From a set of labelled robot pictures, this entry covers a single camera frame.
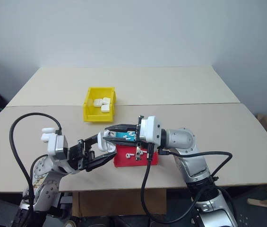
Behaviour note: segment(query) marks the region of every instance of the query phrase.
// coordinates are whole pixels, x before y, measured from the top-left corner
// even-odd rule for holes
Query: yellow bin
[[[96,98],[110,98],[110,112],[102,113],[101,108],[94,107]],[[90,87],[83,104],[83,119],[85,122],[112,122],[116,95],[114,87]]]

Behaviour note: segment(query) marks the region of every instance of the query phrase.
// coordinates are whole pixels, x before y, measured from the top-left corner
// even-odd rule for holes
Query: table
[[[217,185],[267,183],[267,133],[212,70],[212,67],[207,66],[170,67],[159,70],[157,68],[40,69],[0,113],[0,192],[21,192],[26,186],[25,178],[11,153],[8,134],[13,121],[30,112],[42,112],[56,117],[61,122],[69,146],[76,144],[78,139],[85,139],[98,133],[107,125],[137,123],[140,114],[156,115],[163,128],[191,129],[197,137],[200,151],[217,150],[233,153],[233,159],[218,173],[220,179]],[[116,106],[114,122],[83,122],[81,105],[87,87],[95,85],[93,84],[95,78],[87,79],[84,74],[88,72],[87,75],[90,75],[89,71],[99,78],[102,78],[106,71],[110,74],[115,71],[118,75],[116,77],[119,78],[122,78],[124,73],[130,74],[132,71],[135,73],[130,75],[147,74],[148,78],[145,76],[143,81],[149,84],[150,93],[145,99],[144,90],[137,90],[134,82],[124,89],[122,84],[127,85],[128,81],[118,80],[115,87],[120,102]],[[161,74],[160,79],[156,79],[160,71],[169,73],[168,77],[162,77]],[[177,79],[180,80],[181,74],[184,77],[184,85],[174,83]],[[159,88],[164,85],[174,86],[176,89],[160,90]],[[47,144],[40,141],[41,129],[55,126],[51,120],[40,116],[26,118],[16,126],[15,145],[27,170],[37,156],[46,153]],[[211,171],[224,158],[205,157]],[[141,187],[145,170],[145,166],[115,168],[113,163],[109,162],[90,173],[82,171],[64,177],[60,183],[60,191],[137,189]],[[172,156],[160,157],[159,164],[151,167],[147,187],[185,187]]]

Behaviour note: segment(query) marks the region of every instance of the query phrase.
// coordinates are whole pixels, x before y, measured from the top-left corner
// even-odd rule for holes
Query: floor
[[[267,192],[263,190],[255,190],[236,196],[234,203],[238,211],[239,227],[267,227],[267,208],[255,207],[246,203],[247,198],[253,199],[267,199]],[[189,206],[190,199],[187,191],[175,190],[167,193],[167,214],[166,219],[173,219],[180,216]],[[18,206],[0,200],[0,225],[9,226],[13,219]],[[67,219],[60,220],[47,216],[44,227],[62,227]],[[81,223],[79,226],[89,226],[93,219],[88,219],[86,223]],[[146,216],[120,216],[116,218],[117,226],[122,227],[146,227],[148,218]],[[188,215],[178,223],[169,225],[170,227],[192,226],[190,223],[190,216]]]

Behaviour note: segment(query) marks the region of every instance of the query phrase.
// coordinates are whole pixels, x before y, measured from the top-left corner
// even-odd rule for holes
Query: black cable
[[[37,158],[34,160],[34,162],[31,164],[30,171],[29,171],[29,178],[30,178],[31,181],[33,180],[33,172],[34,172],[34,166],[35,166],[35,163],[36,163],[39,159],[41,159],[41,158],[43,158],[43,157],[47,157],[47,156],[48,156],[48,155],[41,155],[41,156],[37,157]]]
[[[219,189],[219,190],[220,190],[220,191],[221,191],[221,192],[228,198],[228,200],[229,200],[229,202],[230,202],[230,204],[231,204],[231,206],[232,206],[233,216],[234,216],[235,220],[237,221],[238,219],[237,219],[236,207],[235,207],[235,205],[234,205],[234,202],[233,202],[232,197],[231,197],[231,196],[229,195],[229,193],[228,193],[225,189],[223,189],[222,187],[215,186],[215,188]]]
[[[142,188],[141,188],[141,202],[142,202],[142,207],[145,211],[145,213],[155,222],[158,222],[158,223],[161,223],[161,224],[172,224],[172,223],[175,223],[175,222],[178,222],[180,221],[181,219],[183,219],[191,210],[192,208],[195,206],[196,202],[199,200],[199,198],[201,197],[202,193],[211,188],[212,186],[211,185],[208,185],[204,188],[202,188],[198,193],[197,195],[195,196],[192,204],[190,205],[190,207],[188,208],[188,210],[182,215],[180,216],[179,218],[177,219],[174,219],[174,220],[170,220],[170,221],[162,221],[162,220],[159,220],[157,218],[155,218],[148,210],[146,204],[145,204],[145,186],[146,186],[146,182],[147,182],[147,178],[148,178],[148,175],[149,175],[149,171],[150,171],[150,166],[151,166],[151,161],[149,160],[148,161],[148,164],[147,164],[147,169],[146,169],[146,173],[145,173],[145,176],[144,176],[144,180],[143,180],[143,183],[142,183]]]
[[[192,155],[180,155],[174,152],[169,152],[170,155],[174,155],[177,157],[197,157],[197,156],[203,156],[203,155],[227,155],[228,158],[225,159],[211,174],[213,177],[224,165],[227,164],[227,162],[230,161],[230,159],[233,157],[233,155],[230,152],[225,152],[225,151],[207,151],[207,152],[200,152],[197,154],[192,154]]]
[[[33,187],[33,184],[31,182],[30,176],[28,175],[23,163],[21,162],[21,159],[20,159],[19,155],[17,154],[17,150],[16,150],[15,143],[14,143],[14,129],[15,129],[16,124],[20,120],[22,120],[23,118],[26,118],[28,116],[33,116],[33,115],[44,116],[44,117],[48,117],[48,118],[52,119],[54,122],[57,123],[57,125],[59,127],[59,130],[60,131],[62,130],[60,123],[54,117],[52,117],[50,115],[47,115],[47,114],[43,114],[43,113],[27,113],[27,114],[24,114],[24,115],[20,116],[19,118],[17,118],[13,122],[11,127],[10,127],[10,130],[9,130],[10,147],[11,147],[12,153],[13,153],[13,155],[14,155],[14,157],[15,157],[20,169],[22,170],[22,172],[23,172],[23,174],[24,174],[24,176],[26,178],[26,181],[28,183],[28,201],[29,201],[29,211],[31,212],[31,217],[34,214],[34,187]]]

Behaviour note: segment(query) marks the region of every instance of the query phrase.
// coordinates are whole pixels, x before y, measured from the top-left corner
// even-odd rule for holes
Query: white wall
[[[267,0],[0,0],[8,100],[41,66],[204,64],[267,114]]]

